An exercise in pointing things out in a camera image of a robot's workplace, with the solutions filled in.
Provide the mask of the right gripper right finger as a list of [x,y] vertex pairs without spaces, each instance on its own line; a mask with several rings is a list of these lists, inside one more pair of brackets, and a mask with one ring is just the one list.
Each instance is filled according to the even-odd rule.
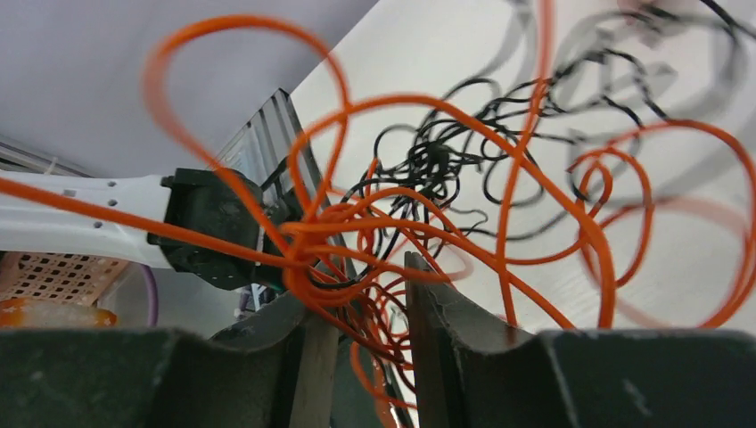
[[732,330],[527,333],[407,282],[423,427],[752,427],[755,340]]

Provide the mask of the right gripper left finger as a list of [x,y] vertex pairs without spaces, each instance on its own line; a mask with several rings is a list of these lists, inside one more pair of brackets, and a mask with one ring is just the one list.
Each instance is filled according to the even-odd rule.
[[177,329],[1,333],[4,427],[326,427],[338,331],[291,295],[209,339]]

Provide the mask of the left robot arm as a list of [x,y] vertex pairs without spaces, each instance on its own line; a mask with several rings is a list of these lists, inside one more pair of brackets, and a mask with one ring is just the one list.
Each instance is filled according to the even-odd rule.
[[244,206],[262,190],[231,171],[94,178],[5,171],[3,251],[102,256],[190,273],[222,290],[284,289],[283,258]]

